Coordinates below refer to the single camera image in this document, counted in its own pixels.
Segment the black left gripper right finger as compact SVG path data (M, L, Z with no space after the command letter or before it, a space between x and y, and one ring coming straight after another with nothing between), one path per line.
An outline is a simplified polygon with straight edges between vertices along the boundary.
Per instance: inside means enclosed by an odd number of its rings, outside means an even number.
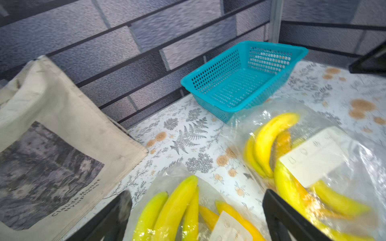
M291 237L297 241L330 240L273 190L265 192L262 206L273 241L290 241Z

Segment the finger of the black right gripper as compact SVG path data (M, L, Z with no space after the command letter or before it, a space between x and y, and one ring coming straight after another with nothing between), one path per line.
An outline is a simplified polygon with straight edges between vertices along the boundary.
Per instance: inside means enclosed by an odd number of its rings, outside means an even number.
M352 74L373 74L385 77L386 42L383 42L377 48L349 65L349 72Z

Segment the large yellow banana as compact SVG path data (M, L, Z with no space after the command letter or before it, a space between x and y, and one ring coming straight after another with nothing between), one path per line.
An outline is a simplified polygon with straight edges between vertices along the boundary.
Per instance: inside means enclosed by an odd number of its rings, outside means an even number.
M294 126L299 119L300 115L295 112L280 114L267 122L256 135L253 154L268 177L273 177L269 162L275 139L280 133Z

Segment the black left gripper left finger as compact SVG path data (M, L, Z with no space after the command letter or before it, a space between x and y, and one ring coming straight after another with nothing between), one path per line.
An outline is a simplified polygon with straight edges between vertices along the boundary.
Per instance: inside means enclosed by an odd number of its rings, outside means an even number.
M68 240L121 241L125 234L131 209L131 193L125 190L69 237Z

